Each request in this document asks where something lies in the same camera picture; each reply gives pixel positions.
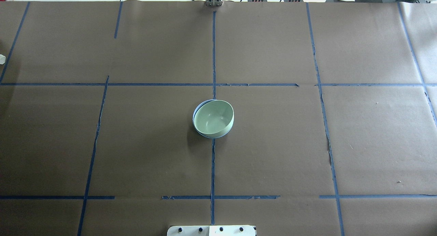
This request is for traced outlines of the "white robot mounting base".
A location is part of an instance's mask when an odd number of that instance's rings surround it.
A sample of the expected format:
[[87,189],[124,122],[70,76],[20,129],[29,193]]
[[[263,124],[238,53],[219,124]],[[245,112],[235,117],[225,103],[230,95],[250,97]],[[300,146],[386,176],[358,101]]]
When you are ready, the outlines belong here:
[[171,226],[167,236],[256,236],[252,225],[180,225]]

